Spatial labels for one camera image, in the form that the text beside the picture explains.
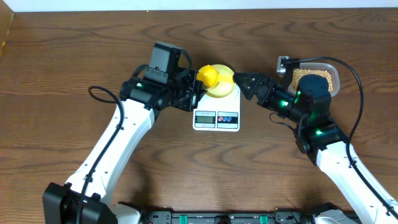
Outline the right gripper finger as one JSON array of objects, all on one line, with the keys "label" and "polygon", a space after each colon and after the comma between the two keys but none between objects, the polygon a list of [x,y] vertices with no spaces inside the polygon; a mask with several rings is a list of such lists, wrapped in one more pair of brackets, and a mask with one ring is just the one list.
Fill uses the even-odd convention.
[{"label": "right gripper finger", "polygon": [[239,88],[244,95],[245,99],[252,100],[253,97],[256,97],[258,100],[262,99],[260,95],[260,90],[264,86],[263,82],[252,83],[252,84],[240,84]]},{"label": "right gripper finger", "polygon": [[264,73],[237,72],[233,80],[239,87],[259,87],[268,84],[271,79]]}]

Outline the yellow measuring scoop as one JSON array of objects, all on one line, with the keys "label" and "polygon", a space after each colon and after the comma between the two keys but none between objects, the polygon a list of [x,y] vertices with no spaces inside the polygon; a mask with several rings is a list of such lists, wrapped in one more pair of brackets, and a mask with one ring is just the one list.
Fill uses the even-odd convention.
[{"label": "yellow measuring scoop", "polygon": [[226,65],[206,65],[199,69],[196,79],[207,88],[214,88],[220,82],[233,83],[234,72]]}]

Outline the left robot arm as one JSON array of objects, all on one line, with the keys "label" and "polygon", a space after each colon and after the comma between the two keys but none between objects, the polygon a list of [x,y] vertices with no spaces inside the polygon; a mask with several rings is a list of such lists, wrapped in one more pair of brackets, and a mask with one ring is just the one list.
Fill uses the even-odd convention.
[{"label": "left robot arm", "polygon": [[204,94],[196,70],[162,73],[145,68],[125,81],[113,118],[89,156],[64,185],[50,183],[43,194],[46,223],[139,223],[141,213],[111,205],[117,182],[139,141],[168,107],[193,111]]}]

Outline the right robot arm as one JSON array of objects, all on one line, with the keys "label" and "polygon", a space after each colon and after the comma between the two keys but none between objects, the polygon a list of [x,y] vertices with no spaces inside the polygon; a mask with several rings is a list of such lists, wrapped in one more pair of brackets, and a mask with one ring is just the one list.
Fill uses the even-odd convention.
[{"label": "right robot arm", "polygon": [[362,223],[397,223],[397,201],[364,166],[348,137],[330,118],[328,81],[319,75],[300,79],[291,94],[263,73],[235,73],[244,97],[287,118],[300,152],[324,172],[345,196]]}]

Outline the pale yellow bowl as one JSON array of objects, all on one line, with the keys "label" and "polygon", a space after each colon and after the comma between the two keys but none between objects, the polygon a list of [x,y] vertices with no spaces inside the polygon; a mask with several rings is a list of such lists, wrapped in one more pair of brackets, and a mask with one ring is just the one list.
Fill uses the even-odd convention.
[{"label": "pale yellow bowl", "polygon": [[206,94],[213,98],[223,98],[223,97],[228,96],[230,93],[232,93],[232,91],[236,87],[236,84],[233,81],[234,72],[232,71],[232,69],[230,69],[226,65],[214,64],[214,65],[212,65],[212,67],[214,67],[215,70],[220,75],[224,75],[224,76],[227,76],[228,78],[230,78],[231,81],[218,82],[212,88],[208,88]]}]

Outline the white digital kitchen scale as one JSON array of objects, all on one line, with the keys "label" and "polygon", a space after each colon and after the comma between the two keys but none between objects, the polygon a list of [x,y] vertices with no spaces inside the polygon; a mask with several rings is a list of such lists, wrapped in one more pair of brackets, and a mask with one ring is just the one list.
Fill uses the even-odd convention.
[{"label": "white digital kitchen scale", "polygon": [[241,124],[241,91],[238,87],[226,97],[205,95],[193,110],[196,131],[238,132]]}]

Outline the soybeans in container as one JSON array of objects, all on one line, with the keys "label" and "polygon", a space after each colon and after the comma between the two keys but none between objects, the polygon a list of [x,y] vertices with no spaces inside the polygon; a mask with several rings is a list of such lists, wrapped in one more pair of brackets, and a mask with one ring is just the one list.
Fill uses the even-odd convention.
[{"label": "soybeans in container", "polygon": [[306,69],[295,69],[294,70],[292,83],[291,83],[293,90],[295,90],[295,91],[297,90],[299,80],[302,77],[304,77],[306,75],[311,75],[311,74],[319,75],[323,78],[326,78],[328,81],[328,84],[329,84],[328,91],[330,93],[332,93],[334,91],[331,73],[329,73],[326,70],[306,70]]}]

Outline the clear plastic container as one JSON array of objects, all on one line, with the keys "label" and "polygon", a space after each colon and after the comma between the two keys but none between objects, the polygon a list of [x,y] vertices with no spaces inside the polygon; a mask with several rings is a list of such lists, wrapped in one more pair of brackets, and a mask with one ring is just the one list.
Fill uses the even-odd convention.
[{"label": "clear plastic container", "polygon": [[328,91],[334,97],[340,90],[340,79],[336,68],[328,63],[301,63],[299,68],[294,70],[293,79],[288,91],[295,94],[299,80],[306,75],[319,75],[328,81]]}]

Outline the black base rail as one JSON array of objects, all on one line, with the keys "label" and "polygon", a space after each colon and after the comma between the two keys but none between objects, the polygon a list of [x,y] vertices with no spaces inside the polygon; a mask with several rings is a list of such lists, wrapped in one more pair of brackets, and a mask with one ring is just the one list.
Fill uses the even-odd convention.
[{"label": "black base rail", "polygon": [[310,214],[276,210],[263,213],[195,213],[144,211],[139,224],[316,224],[360,223],[358,216],[340,210]]}]

